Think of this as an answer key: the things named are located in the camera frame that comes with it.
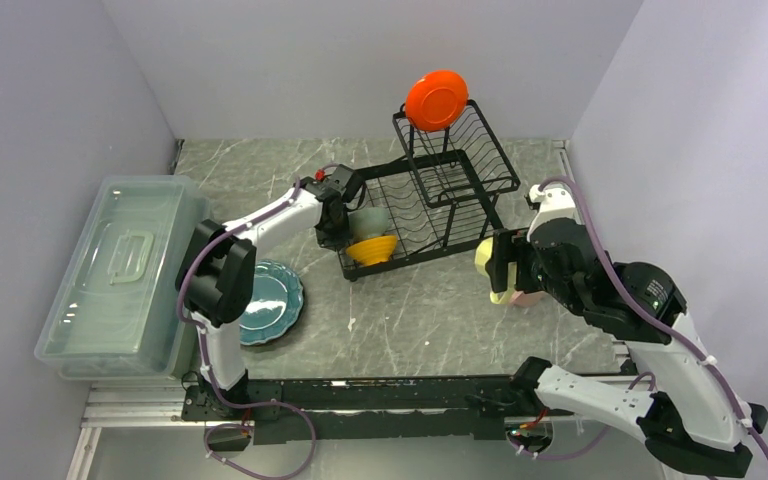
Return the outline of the light green ceramic bowl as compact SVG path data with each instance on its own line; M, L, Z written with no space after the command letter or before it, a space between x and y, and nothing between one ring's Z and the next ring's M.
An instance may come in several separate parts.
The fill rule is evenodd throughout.
M383 236L389 225L389 213L384 207L367 207L349 214L349 226L356 242Z

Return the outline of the black wire dish rack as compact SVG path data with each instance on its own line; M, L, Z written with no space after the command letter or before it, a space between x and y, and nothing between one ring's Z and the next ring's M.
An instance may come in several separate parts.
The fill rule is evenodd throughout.
M404 110L392 117L402 156L360 169L365 207L388 213L388 234L397 239L383 263L364 266L340 251L349 281L475 249L503 223L501 195L521 180L477 102L466 103L447 128L416 128Z

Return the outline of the pale yellow mug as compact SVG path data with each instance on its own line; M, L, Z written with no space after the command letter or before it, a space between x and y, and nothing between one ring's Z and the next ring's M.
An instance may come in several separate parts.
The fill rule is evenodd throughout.
M489 298L493 304L511 304L516 296L517 263L510 248L499 248L494 238L482 240L474 253L477 272L490 282Z

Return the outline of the pink mug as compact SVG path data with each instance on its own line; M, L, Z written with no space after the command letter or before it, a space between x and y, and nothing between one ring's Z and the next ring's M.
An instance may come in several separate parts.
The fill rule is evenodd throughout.
M542 291L532 293L517 291L511 296L508 304L520 308L531 308L540 302L545 296L546 294Z

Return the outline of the orange plate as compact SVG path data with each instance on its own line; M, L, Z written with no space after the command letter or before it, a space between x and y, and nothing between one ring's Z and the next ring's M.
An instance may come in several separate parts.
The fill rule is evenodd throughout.
M406 96L404 113L419 130L444 130L461 115L469 100L467 83L451 70L436 70L421 77Z

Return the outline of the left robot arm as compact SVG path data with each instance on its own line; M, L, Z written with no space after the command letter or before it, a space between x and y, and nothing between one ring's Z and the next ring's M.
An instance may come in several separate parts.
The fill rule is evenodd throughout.
M251 214L194 228L176 279L175 313L196 330L199 375L211 387L207 404L221 419L235 419L253 405L239 319L252 300L260 256L307 230L326 247L342 248L351 237L348 205L364 188L358 171L326 166Z

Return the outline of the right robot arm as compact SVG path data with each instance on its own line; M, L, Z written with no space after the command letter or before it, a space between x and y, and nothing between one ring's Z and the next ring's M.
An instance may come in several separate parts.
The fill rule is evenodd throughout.
M748 473L768 411L730 387L664 270L613 261L591 226L571 218L498 231L479 245L475 264L490 281L494 302L511 293L545 293L622 342L655 381L651 392L619 389L529 357L509 380L517 411L558 409L597 420L684 474Z

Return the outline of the yellow ribbed bowl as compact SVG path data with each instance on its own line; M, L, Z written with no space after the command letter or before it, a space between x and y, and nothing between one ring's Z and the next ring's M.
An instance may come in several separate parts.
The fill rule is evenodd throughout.
M362 266L388 262L398 244L395 235L382 235L356 242L346 249L347 255Z

